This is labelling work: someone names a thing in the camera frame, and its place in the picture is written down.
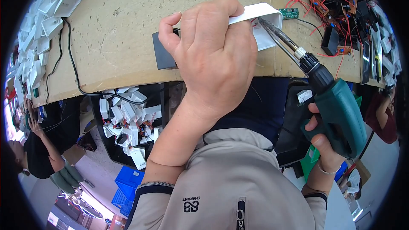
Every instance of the black shirt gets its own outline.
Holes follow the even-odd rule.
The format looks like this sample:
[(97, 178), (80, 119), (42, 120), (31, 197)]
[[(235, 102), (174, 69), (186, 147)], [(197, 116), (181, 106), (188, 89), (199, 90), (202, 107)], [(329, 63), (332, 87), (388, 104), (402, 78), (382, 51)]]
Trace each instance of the black shirt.
[[(58, 103), (44, 105), (47, 119), (41, 124), (45, 135), (57, 148), (60, 155), (72, 147), (79, 137), (79, 103), (83, 97), (75, 97), (64, 100), (62, 111)], [(43, 141), (30, 132), (24, 143), (24, 151), (27, 152), (28, 171), (40, 179), (49, 178), (54, 174), (54, 169), (49, 159), (49, 153)]]

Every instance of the workbench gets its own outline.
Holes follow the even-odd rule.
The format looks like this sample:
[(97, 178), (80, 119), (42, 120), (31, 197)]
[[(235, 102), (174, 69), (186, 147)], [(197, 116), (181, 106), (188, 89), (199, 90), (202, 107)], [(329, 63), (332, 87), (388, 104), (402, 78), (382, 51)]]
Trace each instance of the workbench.
[[(161, 18), (185, 11), (208, 0), (82, 0), (68, 21), (71, 23), (71, 51), (78, 70), (79, 82), (85, 92), (103, 91), (124, 86), (181, 80), (178, 69), (158, 70), (153, 49), (152, 33), (158, 31)], [(267, 2), (274, 8), (285, 8), (289, 0), (238, 0), (247, 6)], [(311, 11), (296, 3), (300, 18), (319, 26), (320, 20)], [(298, 45), (314, 53), (335, 76), (341, 56), (322, 57), (321, 37), (310, 33), (314, 27), (296, 19), (283, 20), (283, 31)], [(61, 45), (62, 58), (49, 77), (48, 103), (80, 95), (68, 54), (68, 27), (64, 25)], [(34, 106), (46, 104), (46, 76), (59, 58), (58, 36), (52, 40), (46, 74), (40, 82), (39, 97)], [(359, 83), (360, 52), (345, 55), (337, 77)], [(278, 47), (258, 52), (256, 76), (303, 77), (303, 73)], [(370, 85), (382, 83), (371, 80)]]

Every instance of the screwdriver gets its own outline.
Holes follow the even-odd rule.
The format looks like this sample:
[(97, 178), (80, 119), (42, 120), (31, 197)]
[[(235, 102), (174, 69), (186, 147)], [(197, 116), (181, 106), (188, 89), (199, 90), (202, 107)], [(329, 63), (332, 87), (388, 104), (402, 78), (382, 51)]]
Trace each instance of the screwdriver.
[[(341, 78), (334, 80), (314, 54), (298, 46), (273, 23), (260, 17), (258, 21), (275, 43), (304, 72), (312, 91), (315, 92), (314, 100), (320, 111), (315, 114), (318, 125), (314, 130), (306, 131), (305, 125), (309, 119), (305, 119), (300, 126), (305, 137), (311, 141), (316, 134), (324, 134), (339, 155), (345, 158), (359, 156), (365, 147), (366, 130), (358, 104), (347, 83)], [(290, 53), (276, 36), (294, 53)]]

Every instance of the red shirt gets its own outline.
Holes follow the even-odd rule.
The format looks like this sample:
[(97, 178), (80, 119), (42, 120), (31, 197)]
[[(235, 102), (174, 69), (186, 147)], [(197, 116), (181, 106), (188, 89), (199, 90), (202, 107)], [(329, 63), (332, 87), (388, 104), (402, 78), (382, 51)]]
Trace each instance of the red shirt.
[(384, 99), (385, 97), (380, 93), (373, 95), (371, 104), (366, 111), (365, 122), (383, 141), (385, 141), (387, 144), (391, 144), (397, 140), (395, 115), (393, 112), (391, 112), (390, 107), (386, 109), (388, 120), (386, 121), (386, 125), (383, 129), (381, 129), (378, 119), (376, 118), (376, 110), (379, 108)]

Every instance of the green circuit board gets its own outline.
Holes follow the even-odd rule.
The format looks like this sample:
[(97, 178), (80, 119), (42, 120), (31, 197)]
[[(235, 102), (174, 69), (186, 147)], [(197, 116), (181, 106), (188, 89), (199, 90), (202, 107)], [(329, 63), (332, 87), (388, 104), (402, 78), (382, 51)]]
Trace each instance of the green circuit board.
[(283, 20), (299, 18), (298, 8), (280, 8)]

